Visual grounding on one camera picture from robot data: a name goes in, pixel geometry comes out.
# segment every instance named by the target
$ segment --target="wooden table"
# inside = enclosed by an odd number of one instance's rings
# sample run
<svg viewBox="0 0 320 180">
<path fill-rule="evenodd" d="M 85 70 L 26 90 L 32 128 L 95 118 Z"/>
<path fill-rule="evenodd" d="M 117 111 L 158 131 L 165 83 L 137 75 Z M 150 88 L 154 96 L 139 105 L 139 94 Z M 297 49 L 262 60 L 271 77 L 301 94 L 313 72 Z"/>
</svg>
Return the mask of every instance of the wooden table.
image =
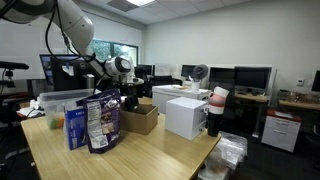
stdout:
<svg viewBox="0 0 320 180">
<path fill-rule="evenodd" d="M 143 104 L 151 100 L 140 99 Z M 147 136 L 121 131 L 118 145 L 104 154 L 84 146 L 70 151 L 62 129 L 49 130 L 45 117 L 22 128 L 41 179 L 191 179 L 220 139 L 207 131 L 193 141 L 165 130 L 165 116 Z"/>
<path fill-rule="evenodd" d="M 279 104 L 283 105 L 283 106 L 291 106 L 291 107 L 320 111 L 320 104 L 289 102 L 289 101 L 284 101 L 284 100 L 279 100 Z"/>
<path fill-rule="evenodd" d="M 246 99 L 246 100 L 252 100 L 252 101 L 256 101 L 256 102 L 268 102 L 268 96 L 254 96 L 252 94 L 238 94 L 238 93 L 234 93 L 234 96 L 236 98 L 240 98 L 240 99 Z"/>
<path fill-rule="evenodd" d="M 262 115 L 262 109 L 263 105 L 268 102 L 269 97 L 268 96 L 254 96 L 252 94 L 238 94 L 237 92 L 234 93 L 234 97 L 239 99 L 245 99 L 245 100 L 251 100 L 259 103 L 259 110 L 256 117 L 256 124 L 255 129 L 252 133 L 252 137 L 259 138 L 259 125 L 260 125 L 260 117 Z"/>
</svg>

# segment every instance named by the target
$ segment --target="computer monitor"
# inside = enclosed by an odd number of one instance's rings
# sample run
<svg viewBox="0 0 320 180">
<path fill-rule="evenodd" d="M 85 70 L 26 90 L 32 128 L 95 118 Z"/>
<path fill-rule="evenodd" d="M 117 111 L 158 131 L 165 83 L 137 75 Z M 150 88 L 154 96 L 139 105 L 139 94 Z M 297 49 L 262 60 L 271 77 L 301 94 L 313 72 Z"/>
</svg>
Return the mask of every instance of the computer monitor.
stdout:
<svg viewBox="0 0 320 180">
<path fill-rule="evenodd" d="M 62 57 L 57 60 L 50 58 L 54 91 L 67 91 L 87 88 L 87 74 L 95 77 L 94 84 L 98 80 L 98 73 L 83 60 L 63 62 Z"/>
<path fill-rule="evenodd" d="M 229 68 L 210 68 L 209 82 L 215 80 L 234 81 L 234 69 Z"/>
<path fill-rule="evenodd" d="M 52 78 L 52 67 L 51 67 L 51 54 L 40 54 L 40 61 L 43 67 L 44 75 L 46 77 L 46 81 L 48 85 L 53 85 L 53 78 Z M 70 60 L 77 58 L 78 56 L 71 55 L 71 54 L 58 54 L 55 55 L 57 58 L 61 60 Z"/>
<path fill-rule="evenodd" d="M 236 66 L 234 70 L 237 89 L 267 90 L 272 70 L 271 67 Z"/>
<path fill-rule="evenodd" d="M 188 78 L 193 76 L 193 69 L 195 65 L 182 65 L 181 76 Z"/>
<path fill-rule="evenodd" d="M 152 65 L 139 64 L 137 67 L 141 67 L 146 75 L 152 75 Z"/>
<path fill-rule="evenodd" d="M 316 72 L 311 90 L 320 92 L 320 71 Z"/>
</svg>

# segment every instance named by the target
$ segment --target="snack bag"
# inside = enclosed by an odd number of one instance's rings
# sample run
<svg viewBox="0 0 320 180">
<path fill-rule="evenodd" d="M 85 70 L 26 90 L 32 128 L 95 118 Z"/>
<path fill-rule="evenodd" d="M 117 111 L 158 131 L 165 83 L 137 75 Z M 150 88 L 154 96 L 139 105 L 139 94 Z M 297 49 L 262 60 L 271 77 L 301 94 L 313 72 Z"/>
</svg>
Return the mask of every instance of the snack bag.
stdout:
<svg viewBox="0 0 320 180">
<path fill-rule="evenodd" d="M 120 134 L 119 90 L 111 89 L 78 101 L 85 109 L 85 135 L 90 153 L 104 153 L 117 144 Z"/>
</svg>

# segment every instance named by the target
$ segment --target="black cable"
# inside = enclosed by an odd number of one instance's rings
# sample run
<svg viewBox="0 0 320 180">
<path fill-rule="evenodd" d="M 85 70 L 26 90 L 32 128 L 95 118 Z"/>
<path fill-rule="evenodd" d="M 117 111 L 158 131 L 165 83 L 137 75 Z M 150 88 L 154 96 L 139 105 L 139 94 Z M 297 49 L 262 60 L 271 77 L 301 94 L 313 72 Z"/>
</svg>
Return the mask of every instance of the black cable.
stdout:
<svg viewBox="0 0 320 180">
<path fill-rule="evenodd" d="M 69 39 L 67 37 L 67 35 L 64 33 L 63 27 L 62 27 L 62 23 L 61 23 L 61 15 L 60 15 L 60 8 L 59 8 L 59 3 L 58 0 L 56 0 L 56 8 L 57 8 L 57 14 L 58 14 L 58 20 L 59 20 L 59 26 L 60 26 L 60 30 L 61 30 L 61 35 L 64 39 L 64 44 L 67 46 L 68 50 L 73 53 L 74 55 L 80 56 L 80 53 L 75 53 L 71 48 L 70 48 L 70 42 Z"/>
<path fill-rule="evenodd" d="M 12 8 L 12 6 L 14 5 L 14 3 L 16 3 L 16 1 L 17 0 L 11 0 L 0 10 L 0 19 L 4 17 L 4 15 Z"/>
<path fill-rule="evenodd" d="M 3 73 L 2 73 L 2 81 L 4 81 L 4 74 L 6 73 L 6 70 L 7 70 L 7 69 L 4 69 L 4 70 L 3 70 Z M 2 96 L 3 89 L 4 89 L 4 85 L 2 85 L 2 87 L 1 87 L 0 96 Z"/>
<path fill-rule="evenodd" d="M 33 111 L 35 111 L 35 110 L 36 110 L 36 109 L 31 110 L 31 111 L 27 114 L 27 116 L 26 116 L 25 119 L 28 119 L 29 115 L 30 115 Z"/>
<path fill-rule="evenodd" d="M 17 21 L 13 21 L 11 19 L 8 19 L 6 17 L 2 17 L 2 19 L 6 20 L 6 21 L 9 21 L 9 22 L 12 22 L 12 23 L 15 23 L 15 24 L 28 24 L 27 22 L 17 22 Z"/>
<path fill-rule="evenodd" d="M 77 53 L 75 53 L 75 52 L 71 49 L 69 39 L 68 39 L 67 35 L 64 33 L 64 31 L 63 31 L 58 0 L 55 0 L 55 1 L 54 1 L 54 13 L 55 13 L 56 10 L 57 10 L 57 14 L 58 14 L 59 26 L 60 26 L 60 30 L 61 30 L 61 34 L 62 34 L 64 43 L 65 43 L 65 45 L 67 46 L 68 50 L 69 50 L 71 53 L 73 53 L 74 55 L 78 56 L 77 58 L 74 58 L 74 59 L 71 59 L 71 60 L 68 60 L 68 61 L 63 61 L 63 62 L 71 62 L 71 61 L 77 60 L 77 59 L 79 59 L 79 58 L 81 58 L 81 57 L 82 57 L 86 62 L 91 62 L 91 61 L 95 60 L 95 59 L 96 59 L 95 53 L 93 53 L 92 56 L 89 56 L 89 55 L 85 55 L 85 56 L 84 56 L 84 55 L 81 55 L 81 53 L 79 53 L 77 50 L 76 50 Z"/>
<path fill-rule="evenodd" d="M 58 3 L 58 0 L 54 0 L 52 15 L 51 15 L 51 18 L 50 18 L 50 21 L 49 21 L 49 23 L 48 23 L 48 26 L 47 26 L 47 29 L 46 29 L 46 33 L 45 33 L 45 42 L 46 42 L 46 46 L 47 46 L 47 49 L 48 49 L 50 55 L 51 55 L 54 59 L 56 59 L 56 60 L 58 60 L 58 61 L 60 61 L 60 62 L 66 63 L 66 62 L 71 62 L 71 61 L 77 60 L 77 59 L 81 58 L 81 56 L 79 56 L 79 57 L 77 57 L 77 58 L 74 58 L 74 59 L 70 59 L 70 60 L 61 60 L 61 59 L 59 59 L 57 56 L 55 56 L 55 55 L 53 54 L 53 52 L 51 51 L 51 48 L 50 48 L 50 46 L 49 46 L 49 30 L 50 30 L 50 28 L 51 28 L 51 25 L 52 25 L 52 22 L 53 22 L 53 18 L 54 18 L 55 14 L 56 14 L 57 3 Z"/>
<path fill-rule="evenodd" d="M 92 95 L 94 95 L 94 94 L 95 94 L 97 87 L 99 86 L 100 82 L 101 82 L 101 81 L 102 81 L 102 79 L 103 79 L 103 76 L 105 76 L 105 75 L 106 75 L 106 73 L 103 73 L 103 75 L 100 77 L 100 79 L 99 79 L 99 81 L 97 82 L 97 84 L 94 86 L 94 89 L 93 89 Z"/>
</svg>

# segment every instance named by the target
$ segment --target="clear plastic bin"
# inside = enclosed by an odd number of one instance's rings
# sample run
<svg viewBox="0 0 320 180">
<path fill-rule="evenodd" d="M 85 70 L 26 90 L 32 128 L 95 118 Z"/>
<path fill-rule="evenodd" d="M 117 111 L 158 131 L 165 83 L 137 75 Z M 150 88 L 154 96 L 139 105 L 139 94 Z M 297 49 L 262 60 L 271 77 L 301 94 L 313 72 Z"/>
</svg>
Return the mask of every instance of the clear plastic bin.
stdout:
<svg viewBox="0 0 320 180">
<path fill-rule="evenodd" d="M 59 91 L 41 93 L 39 105 L 44 109 L 49 129 L 63 126 L 64 107 L 66 103 L 78 101 L 91 96 L 93 89 L 81 89 L 72 91 Z"/>
<path fill-rule="evenodd" d="M 247 156 L 246 138 L 220 131 L 221 139 L 205 161 L 206 168 L 199 171 L 201 180 L 225 180 Z"/>
</svg>

